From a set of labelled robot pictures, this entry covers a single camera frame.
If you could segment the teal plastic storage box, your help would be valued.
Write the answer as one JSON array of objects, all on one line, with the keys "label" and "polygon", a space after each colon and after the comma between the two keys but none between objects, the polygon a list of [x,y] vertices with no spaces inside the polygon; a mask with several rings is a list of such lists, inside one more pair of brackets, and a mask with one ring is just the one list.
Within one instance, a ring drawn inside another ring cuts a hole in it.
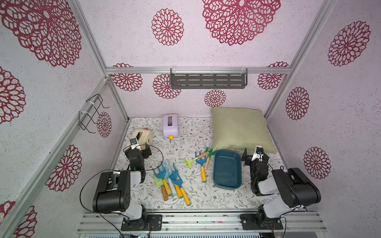
[{"label": "teal plastic storage box", "polygon": [[242,185],[241,156],[234,151],[218,150],[214,158],[214,185],[221,189],[235,190]]}]

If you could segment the light green trowel wooden handle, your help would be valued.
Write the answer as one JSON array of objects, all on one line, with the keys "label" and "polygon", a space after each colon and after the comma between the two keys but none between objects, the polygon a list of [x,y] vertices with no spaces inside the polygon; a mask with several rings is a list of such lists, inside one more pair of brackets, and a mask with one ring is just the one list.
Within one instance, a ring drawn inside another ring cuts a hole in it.
[{"label": "light green trowel wooden handle", "polygon": [[166,189],[165,189],[165,187],[164,187],[164,182],[163,182],[163,180],[160,179],[160,178],[157,178],[156,175],[154,175],[154,180],[155,180],[155,184],[156,184],[156,186],[157,186],[157,187],[160,187],[160,189],[161,189],[161,192],[162,192],[164,201],[167,201],[167,200],[168,200],[168,195],[167,195]]}]

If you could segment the light blue rake white handle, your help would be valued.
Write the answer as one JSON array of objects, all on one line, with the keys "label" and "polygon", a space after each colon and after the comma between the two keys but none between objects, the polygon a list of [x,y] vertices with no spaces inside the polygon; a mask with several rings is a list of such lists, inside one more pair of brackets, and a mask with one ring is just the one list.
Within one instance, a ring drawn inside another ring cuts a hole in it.
[{"label": "light blue rake white handle", "polygon": [[172,174],[172,170],[171,170],[169,161],[165,160],[165,163],[166,163],[165,168],[166,168],[166,171],[167,171],[167,180],[168,180],[168,183],[169,183],[169,187],[170,187],[170,189],[172,191],[173,196],[177,196],[178,195],[177,191],[176,191],[175,186],[174,186],[174,184],[173,184],[173,182],[172,182],[172,180],[170,178],[170,175]]}]

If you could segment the dark green rake wooden handle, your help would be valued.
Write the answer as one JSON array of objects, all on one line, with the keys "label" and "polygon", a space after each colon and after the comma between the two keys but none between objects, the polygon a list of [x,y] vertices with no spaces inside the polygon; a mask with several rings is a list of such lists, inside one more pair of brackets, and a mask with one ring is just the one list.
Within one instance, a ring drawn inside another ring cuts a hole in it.
[{"label": "dark green rake wooden handle", "polygon": [[208,169],[208,166],[209,166],[209,162],[210,162],[211,157],[212,157],[213,155],[215,155],[215,151],[213,151],[213,149],[212,149],[212,148],[209,148],[209,147],[207,147],[207,148],[205,149],[205,151],[209,153],[208,156],[207,156],[207,161],[206,161],[205,166],[204,166],[205,170],[207,170],[207,169]]}]

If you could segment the light green rake wooden handle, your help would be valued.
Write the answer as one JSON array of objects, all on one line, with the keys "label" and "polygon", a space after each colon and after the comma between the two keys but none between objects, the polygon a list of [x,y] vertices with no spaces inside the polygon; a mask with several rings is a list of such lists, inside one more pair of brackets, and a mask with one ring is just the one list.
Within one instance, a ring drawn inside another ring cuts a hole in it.
[{"label": "light green rake wooden handle", "polygon": [[186,168],[188,169],[191,169],[192,168],[192,163],[196,160],[199,160],[199,159],[203,159],[205,156],[208,156],[209,155],[209,152],[204,152],[200,155],[198,155],[197,157],[193,158],[193,159],[185,159],[185,164],[186,164]]}]

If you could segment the small blue rake yellow handle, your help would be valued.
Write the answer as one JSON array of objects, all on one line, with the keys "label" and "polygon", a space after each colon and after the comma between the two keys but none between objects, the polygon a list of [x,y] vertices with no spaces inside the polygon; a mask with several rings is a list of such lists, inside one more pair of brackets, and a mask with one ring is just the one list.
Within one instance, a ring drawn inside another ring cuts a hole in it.
[{"label": "small blue rake yellow handle", "polygon": [[196,159],[196,163],[200,165],[201,167],[201,178],[202,178],[202,182],[206,182],[206,174],[205,174],[205,164],[207,162],[207,159],[206,159],[206,156],[209,155],[209,152],[204,152],[200,155],[198,155],[195,159]]}]

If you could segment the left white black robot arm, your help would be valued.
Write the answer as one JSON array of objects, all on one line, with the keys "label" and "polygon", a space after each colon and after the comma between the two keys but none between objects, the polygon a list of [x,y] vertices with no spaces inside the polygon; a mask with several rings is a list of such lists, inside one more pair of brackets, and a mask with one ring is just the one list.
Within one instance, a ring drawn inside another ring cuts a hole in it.
[{"label": "left white black robot arm", "polygon": [[144,160],[151,155],[148,144],[143,149],[128,148],[130,168],[123,171],[102,172],[95,190],[92,208],[102,214],[116,213],[136,224],[147,223],[143,205],[131,198],[131,187],[143,183],[146,177]]}]

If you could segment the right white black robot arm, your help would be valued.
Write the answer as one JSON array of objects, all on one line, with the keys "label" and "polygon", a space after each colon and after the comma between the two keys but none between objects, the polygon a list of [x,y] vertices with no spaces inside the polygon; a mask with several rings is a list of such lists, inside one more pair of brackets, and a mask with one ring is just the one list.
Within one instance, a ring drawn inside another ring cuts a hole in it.
[{"label": "right white black robot arm", "polygon": [[320,203],[321,194],[299,168],[269,170],[269,156],[258,146],[254,155],[245,149],[241,160],[250,167],[251,190],[256,196],[277,194],[272,201],[258,207],[254,221],[265,228],[300,207]]}]

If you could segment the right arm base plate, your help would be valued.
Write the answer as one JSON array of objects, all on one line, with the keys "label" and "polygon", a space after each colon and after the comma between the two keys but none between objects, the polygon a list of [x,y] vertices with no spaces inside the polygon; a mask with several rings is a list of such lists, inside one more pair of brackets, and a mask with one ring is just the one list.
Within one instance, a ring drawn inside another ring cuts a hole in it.
[{"label": "right arm base plate", "polygon": [[241,224],[243,230],[283,230],[283,225],[279,218],[268,218],[261,214],[241,214]]}]

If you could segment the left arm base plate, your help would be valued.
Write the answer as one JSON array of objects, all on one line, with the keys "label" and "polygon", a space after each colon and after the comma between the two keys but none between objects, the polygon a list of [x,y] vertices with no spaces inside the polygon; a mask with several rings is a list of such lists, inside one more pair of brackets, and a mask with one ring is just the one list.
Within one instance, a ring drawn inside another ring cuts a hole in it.
[{"label": "left arm base plate", "polygon": [[123,219],[121,231],[161,231],[163,224],[162,215],[143,215],[137,220]]}]

